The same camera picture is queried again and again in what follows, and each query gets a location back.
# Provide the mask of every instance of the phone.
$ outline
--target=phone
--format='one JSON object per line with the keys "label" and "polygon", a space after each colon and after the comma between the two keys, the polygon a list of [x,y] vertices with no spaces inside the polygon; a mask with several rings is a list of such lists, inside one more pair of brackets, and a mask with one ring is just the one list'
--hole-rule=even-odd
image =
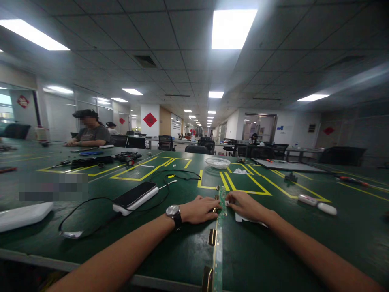
{"label": "phone", "polygon": [[0,173],[2,172],[9,172],[9,171],[13,171],[13,170],[16,170],[17,168],[15,166],[3,166],[3,167],[0,167]]}
{"label": "phone", "polygon": [[135,188],[129,190],[125,194],[117,197],[113,202],[119,206],[124,206],[128,208],[136,201],[141,199],[143,196],[147,195],[152,189],[157,186],[153,182],[143,182],[140,185],[137,185]]}

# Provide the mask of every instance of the office chair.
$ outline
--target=office chair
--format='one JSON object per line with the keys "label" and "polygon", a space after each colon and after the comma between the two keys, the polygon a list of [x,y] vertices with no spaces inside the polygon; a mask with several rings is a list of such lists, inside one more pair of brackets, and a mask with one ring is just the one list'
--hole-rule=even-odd
{"label": "office chair", "polygon": [[127,136],[124,135],[111,135],[113,145],[115,147],[123,147],[125,148],[127,146]]}
{"label": "office chair", "polygon": [[205,146],[186,146],[185,153],[209,154],[209,150]]}
{"label": "office chair", "polygon": [[145,138],[128,137],[127,148],[146,149]]}
{"label": "office chair", "polygon": [[276,156],[276,159],[284,159],[286,149],[288,148],[289,144],[274,144],[273,150],[274,155]]}
{"label": "office chair", "polygon": [[2,134],[4,138],[25,139],[30,129],[27,124],[9,124]]}
{"label": "office chair", "polygon": [[208,154],[212,154],[212,155],[216,154],[216,151],[215,151],[215,141],[200,139],[199,141],[197,141],[197,145],[198,146],[205,146],[205,147],[207,147]]}
{"label": "office chair", "polygon": [[331,147],[324,150],[319,163],[361,166],[361,159],[365,151],[366,149],[357,147]]}
{"label": "office chair", "polygon": [[177,145],[173,145],[173,137],[163,135],[163,136],[158,136],[158,138],[159,138],[158,150],[175,151],[175,147]]}
{"label": "office chair", "polygon": [[276,159],[274,149],[272,147],[248,145],[246,157],[252,159]]}

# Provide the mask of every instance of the white power bank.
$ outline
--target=white power bank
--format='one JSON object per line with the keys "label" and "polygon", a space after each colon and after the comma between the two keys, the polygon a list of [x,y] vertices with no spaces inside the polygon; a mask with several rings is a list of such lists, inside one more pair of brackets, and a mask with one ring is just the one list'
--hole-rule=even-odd
{"label": "white power bank", "polygon": [[128,216],[131,214],[134,210],[136,210],[138,207],[140,207],[143,203],[154,197],[156,194],[158,194],[158,186],[155,186],[151,190],[149,190],[143,197],[139,198],[135,203],[130,205],[128,209],[123,208],[122,206],[119,205],[113,205],[113,210],[115,212],[121,212],[123,216]]}
{"label": "white power bank", "polygon": [[0,232],[42,221],[53,209],[53,205],[53,202],[47,202],[0,212]]}

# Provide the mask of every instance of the white remote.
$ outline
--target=white remote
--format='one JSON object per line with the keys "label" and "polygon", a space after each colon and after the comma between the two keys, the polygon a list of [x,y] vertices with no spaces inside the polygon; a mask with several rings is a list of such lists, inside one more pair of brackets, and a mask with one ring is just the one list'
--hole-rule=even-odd
{"label": "white remote", "polygon": [[53,202],[47,202],[0,212],[0,232],[38,223],[53,205]]}

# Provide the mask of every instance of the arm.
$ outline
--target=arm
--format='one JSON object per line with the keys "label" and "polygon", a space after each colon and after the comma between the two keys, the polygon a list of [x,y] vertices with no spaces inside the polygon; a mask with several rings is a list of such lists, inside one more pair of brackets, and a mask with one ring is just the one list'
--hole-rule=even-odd
{"label": "arm", "polygon": [[276,212],[266,209],[248,194],[234,191],[226,200],[235,212],[261,221],[282,239],[311,268],[331,291],[385,291],[382,286],[349,262],[286,222]]}
{"label": "arm", "polygon": [[[219,202],[197,196],[180,205],[182,222],[199,224],[216,219],[216,213],[208,212],[215,207],[221,209]],[[116,291],[174,228],[174,221],[163,214],[90,258],[48,291]]]}

